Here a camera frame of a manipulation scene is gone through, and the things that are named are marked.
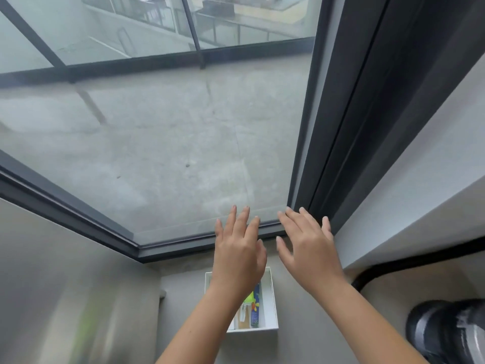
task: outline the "black pipe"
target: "black pipe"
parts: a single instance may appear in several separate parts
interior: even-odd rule
[[[373,265],[359,274],[352,286],[359,292],[371,282],[380,276],[387,275],[388,273],[403,271],[404,269],[421,267],[427,264],[433,264],[437,262],[443,262],[450,259],[464,257],[466,255],[485,251],[485,236],[477,239],[470,240],[463,244],[454,245],[440,251],[433,251],[431,253],[417,255],[414,257],[408,257],[403,259],[397,259],[396,261],[385,262],[381,264]]]

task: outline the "right hand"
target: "right hand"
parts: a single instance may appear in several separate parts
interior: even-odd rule
[[[279,257],[294,279],[315,299],[326,299],[335,288],[347,284],[338,258],[328,217],[322,227],[303,207],[278,212],[278,218],[293,245],[290,253],[281,237],[276,238]]]

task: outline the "concrete ground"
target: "concrete ground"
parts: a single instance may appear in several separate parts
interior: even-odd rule
[[[0,149],[135,233],[287,202],[311,55],[0,91]]]

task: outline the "glass pane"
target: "glass pane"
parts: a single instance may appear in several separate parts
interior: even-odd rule
[[[190,51],[180,0],[7,0],[68,65]]]
[[[315,36],[322,0],[187,0],[202,48]]]
[[[1,12],[0,30],[0,74],[52,67]]]
[[[0,149],[148,244],[288,197],[311,55],[0,92]]]

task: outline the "box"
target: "box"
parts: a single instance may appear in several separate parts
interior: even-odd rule
[[[206,273],[205,291],[209,288],[212,272]],[[264,330],[277,330],[278,316],[276,314],[275,291],[273,289],[273,278],[270,267],[266,267],[263,277],[261,278],[261,287],[259,295],[259,327],[238,329],[234,324],[234,319],[227,330],[227,333],[234,332],[256,332]]]

